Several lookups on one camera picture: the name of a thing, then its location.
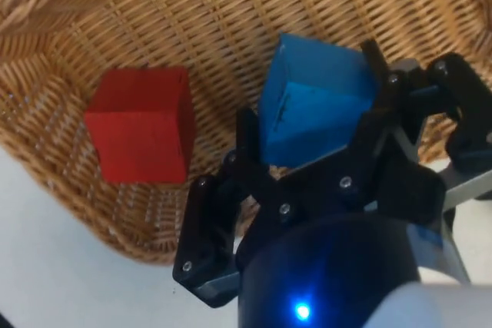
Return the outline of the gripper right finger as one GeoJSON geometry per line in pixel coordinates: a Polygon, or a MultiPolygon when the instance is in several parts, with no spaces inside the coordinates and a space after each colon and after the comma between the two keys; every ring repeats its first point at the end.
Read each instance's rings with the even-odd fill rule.
{"type": "Polygon", "coordinates": [[[349,144],[277,183],[288,223],[359,214],[370,204],[385,217],[428,225],[467,200],[491,196],[491,92],[462,55],[448,52],[427,68],[391,70],[377,43],[362,44],[380,87],[349,144]],[[425,120],[455,122],[441,172],[418,162],[425,120]]]}

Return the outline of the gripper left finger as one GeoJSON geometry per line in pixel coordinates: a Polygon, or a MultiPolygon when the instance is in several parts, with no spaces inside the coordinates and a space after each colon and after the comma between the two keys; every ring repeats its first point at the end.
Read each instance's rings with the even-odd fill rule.
{"type": "Polygon", "coordinates": [[[236,114],[236,145],[216,174],[197,177],[188,191],[172,276],[209,307],[219,308],[239,291],[241,271],[270,234],[297,215],[295,199],[261,162],[258,116],[251,108],[236,114]],[[260,206],[258,227],[245,234],[245,250],[234,248],[241,203],[260,206]]]}

